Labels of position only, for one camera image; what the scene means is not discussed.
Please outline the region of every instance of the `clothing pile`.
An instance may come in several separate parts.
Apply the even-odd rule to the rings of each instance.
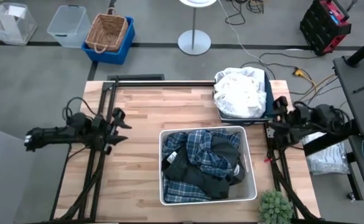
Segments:
[[[240,183],[240,133],[199,129],[173,133],[162,144],[164,201],[205,202],[228,198],[229,187]]]

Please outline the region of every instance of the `blue crate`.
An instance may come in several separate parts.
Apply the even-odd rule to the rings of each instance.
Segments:
[[[86,52],[90,60],[94,62],[112,63],[116,65],[122,65],[125,62],[125,58],[128,54],[134,37],[133,19],[126,16],[126,20],[128,22],[128,29],[118,52],[103,52],[102,54],[98,54],[94,49],[90,49],[86,43],[82,44],[81,48]]]
[[[274,118],[273,111],[273,92],[271,91],[270,80],[265,74],[264,76],[264,91],[266,92],[266,110],[260,118],[234,118],[223,114],[220,110],[219,117],[222,124],[237,124],[237,125],[251,125],[251,124],[263,124]]]

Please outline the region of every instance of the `white lamp base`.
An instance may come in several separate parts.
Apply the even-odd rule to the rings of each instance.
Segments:
[[[204,54],[211,47],[211,38],[208,34],[195,30],[194,32],[194,45],[192,45],[193,30],[188,30],[180,35],[177,40],[179,48],[189,55]]]

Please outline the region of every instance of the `wicker basket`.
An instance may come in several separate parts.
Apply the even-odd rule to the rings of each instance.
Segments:
[[[128,22],[123,16],[117,16],[115,8],[108,9],[109,14],[98,14],[90,28],[86,44],[101,54],[104,51],[117,52],[124,40]]]

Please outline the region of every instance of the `white cloth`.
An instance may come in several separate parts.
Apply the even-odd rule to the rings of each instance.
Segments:
[[[260,118],[266,110],[264,71],[258,68],[226,68],[215,75],[213,100],[225,115]]]

